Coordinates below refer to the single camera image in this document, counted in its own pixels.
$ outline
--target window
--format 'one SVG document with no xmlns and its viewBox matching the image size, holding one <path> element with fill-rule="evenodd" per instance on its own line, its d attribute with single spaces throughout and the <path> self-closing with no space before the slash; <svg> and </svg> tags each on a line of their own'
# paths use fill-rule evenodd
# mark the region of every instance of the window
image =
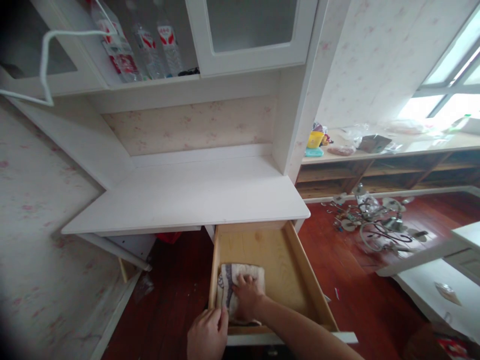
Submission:
<svg viewBox="0 0 480 360">
<path fill-rule="evenodd" d="M 480 5 L 398 118 L 435 117 L 448 126 L 465 114 L 480 117 Z"/>
</svg>

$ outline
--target frosted glass panel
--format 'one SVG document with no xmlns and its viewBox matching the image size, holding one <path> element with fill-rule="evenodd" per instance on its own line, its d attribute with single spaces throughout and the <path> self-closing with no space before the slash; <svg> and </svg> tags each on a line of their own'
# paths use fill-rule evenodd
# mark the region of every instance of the frosted glass panel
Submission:
<svg viewBox="0 0 480 360">
<path fill-rule="evenodd" d="M 465 80 L 465 85 L 478 85 L 480 84 L 480 62 L 478 66 L 471 73 L 471 75 Z"/>
<path fill-rule="evenodd" d="M 436 70 L 423 82 L 423 85 L 444 82 L 478 38 L 480 38 L 480 10 L 476 11 L 475 16 L 455 41 L 448 54 Z"/>
<path fill-rule="evenodd" d="M 289 43 L 297 0 L 206 0 L 216 53 Z"/>
<path fill-rule="evenodd" d="M 15 21 L 1 35 L 0 66 L 14 79 L 39 76 L 42 37 L 49 31 L 42 17 L 29 1 L 20 1 Z M 52 39 L 49 47 L 49 75 L 77 71 L 63 47 Z"/>
<path fill-rule="evenodd" d="M 465 114 L 480 116 L 480 94 L 455 94 L 438 112 L 436 117 L 459 119 Z"/>
<path fill-rule="evenodd" d="M 398 114 L 399 119 L 425 119 L 444 95 L 412 97 Z"/>
</svg>

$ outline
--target white cable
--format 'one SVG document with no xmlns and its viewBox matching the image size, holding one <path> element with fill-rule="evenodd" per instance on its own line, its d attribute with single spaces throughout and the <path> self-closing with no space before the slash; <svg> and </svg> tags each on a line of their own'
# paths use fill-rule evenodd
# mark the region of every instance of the white cable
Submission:
<svg viewBox="0 0 480 360">
<path fill-rule="evenodd" d="M 106 19 L 111 25 L 112 32 L 105 32 L 105 31 L 100 31 L 100 30 L 88 30 L 88 31 L 67 31 L 67 30 L 50 30 L 48 31 L 45 35 L 43 35 L 42 43 L 41 43 L 41 58 L 40 58 L 40 83 L 41 86 L 43 87 L 43 93 L 45 96 L 45 100 L 40 100 L 37 99 L 36 97 L 31 97 L 27 95 L 22 95 L 16 92 L 11 92 L 7 90 L 2 90 L 0 89 L 0 95 L 4 95 L 10 98 L 17 98 L 21 100 L 27 100 L 32 103 L 40 104 L 40 105 L 46 105 L 49 107 L 53 107 L 54 100 L 52 98 L 52 93 L 50 92 L 50 87 L 47 82 L 47 67 L 49 65 L 49 44 L 50 40 L 58 35 L 72 35 L 72 36 L 91 36 L 91 35 L 104 35 L 104 36 L 112 36 L 112 35 L 117 35 L 117 29 L 115 28 L 114 24 L 110 20 L 108 14 L 105 12 L 102 4 L 100 4 L 99 0 L 95 0 L 98 6 L 100 7 L 100 10 L 103 12 L 103 15 L 105 15 Z"/>
<path fill-rule="evenodd" d="M 363 240 L 363 243 L 364 243 L 370 250 L 372 250 L 372 251 L 374 251 L 374 252 L 376 252 L 376 253 L 381 252 L 381 251 L 384 249 L 383 246 L 381 246 L 380 248 L 373 248 L 373 247 L 371 247 L 371 246 L 369 245 L 369 243 L 367 242 L 367 239 L 364 238 L 364 227 L 365 227 L 365 225 L 373 225 L 373 226 L 375 226 L 376 224 L 375 224 L 374 222 L 364 222 L 364 223 L 360 226 L 360 237 L 361 237 L 361 239 Z"/>
</svg>

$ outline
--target window frame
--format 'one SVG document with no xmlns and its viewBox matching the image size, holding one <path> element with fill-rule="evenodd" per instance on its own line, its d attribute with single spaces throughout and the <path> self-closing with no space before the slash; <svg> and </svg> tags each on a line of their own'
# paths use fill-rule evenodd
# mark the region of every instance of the window frame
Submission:
<svg viewBox="0 0 480 360">
<path fill-rule="evenodd" d="M 442 64 L 443 60 L 455 46 L 458 38 L 478 12 L 480 12 L 480 5 L 478 5 L 470 14 L 441 58 L 436 62 L 434 68 L 422 81 L 422 85 L 418 87 L 412 96 L 412 98 L 423 98 L 435 95 L 443 95 L 443 98 L 437 103 L 437 105 L 435 105 L 426 119 L 433 118 L 435 115 L 437 115 L 455 94 L 480 94 L 480 84 L 465 85 L 465 81 L 469 78 L 469 76 L 472 75 L 478 67 L 480 67 L 480 35 L 471 48 L 466 52 L 464 57 L 460 60 L 458 65 L 450 72 L 445 81 L 433 84 L 423 84 Z"/>
</svg>

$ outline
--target yellow cup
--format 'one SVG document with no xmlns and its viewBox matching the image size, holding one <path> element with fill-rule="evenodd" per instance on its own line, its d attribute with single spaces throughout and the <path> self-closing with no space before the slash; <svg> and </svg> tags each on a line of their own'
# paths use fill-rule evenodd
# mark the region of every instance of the yellow cup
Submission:
<svg viewBox="0 0 480 360">
<path fill-rule="evenodd" d="M 322 139 L 324 138 L 325 134 L 321 131 L 312 131 L 310 132 L 310 136 L 308 138 L 308 144 L 306 145 L 309 149 L 316 149 L 320 146 Z"/>
</svg>

